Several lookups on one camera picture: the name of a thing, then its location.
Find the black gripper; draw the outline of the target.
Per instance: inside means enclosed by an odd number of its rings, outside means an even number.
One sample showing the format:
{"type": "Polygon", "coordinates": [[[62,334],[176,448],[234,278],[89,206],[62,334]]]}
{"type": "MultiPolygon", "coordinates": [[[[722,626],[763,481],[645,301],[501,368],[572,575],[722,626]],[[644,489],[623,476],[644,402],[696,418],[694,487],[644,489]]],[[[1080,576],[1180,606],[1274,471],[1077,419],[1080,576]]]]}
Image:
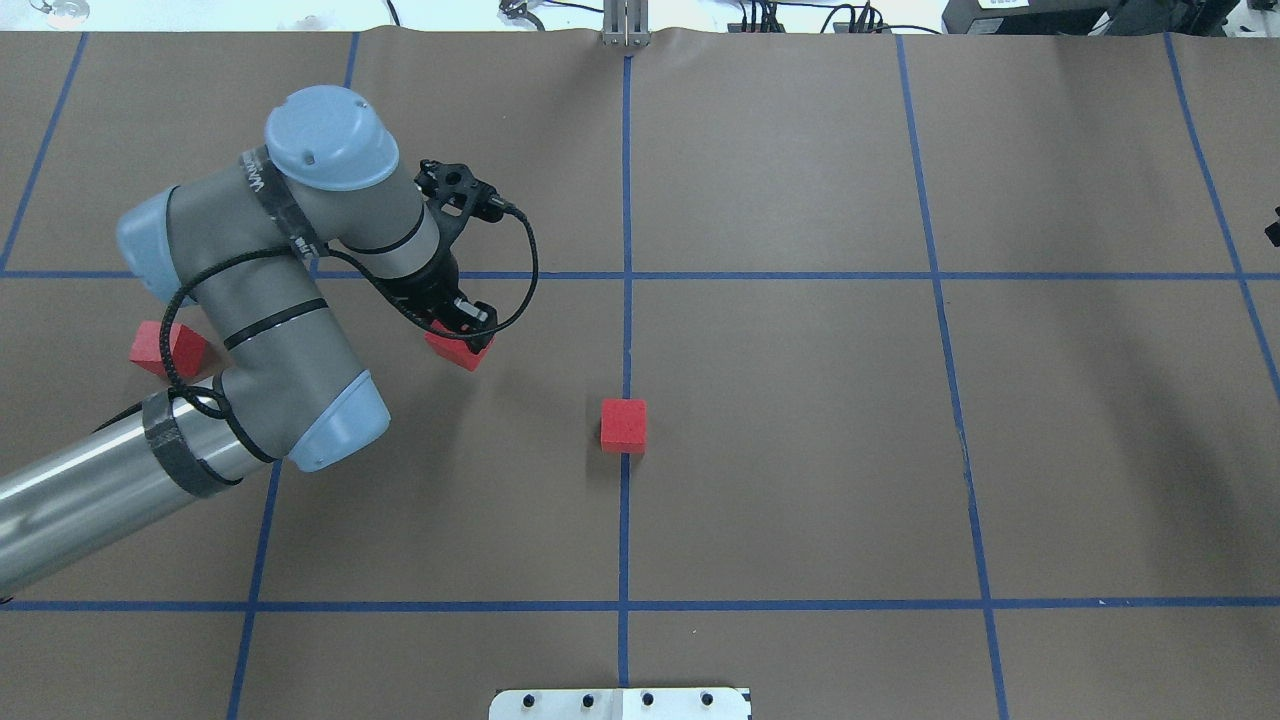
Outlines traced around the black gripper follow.
{"type": "Polygon", "coordinates": [[[490,345],[498,325],[497,310],[463,299],[458,264],[451,250],[438,250],[420,270],[385,283],[416,316],[439,320],[471,354],[480,354],[490,345]]]}

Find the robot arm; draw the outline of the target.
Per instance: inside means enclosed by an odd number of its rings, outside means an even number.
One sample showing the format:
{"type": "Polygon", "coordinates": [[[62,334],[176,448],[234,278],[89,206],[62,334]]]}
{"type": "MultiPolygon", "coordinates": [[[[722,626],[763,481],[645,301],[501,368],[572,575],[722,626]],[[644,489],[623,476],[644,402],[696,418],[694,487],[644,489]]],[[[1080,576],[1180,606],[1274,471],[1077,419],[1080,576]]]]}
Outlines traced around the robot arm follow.
{"type": "Polygon", "coordinates": [[[460,290],[451,251],[470,219],[522,213],[462,164],[412,172],[374,106],[349,88],[292,94],[264,143],[128,211],[116,242],[166,304],[198,306],[230,356],[78,443],[3,479],[3,596],[280,459],[317,471],[380,437],[390,414],[308,273],[351,264],[415,325],[474,355],[506,328],[460,290]]]}

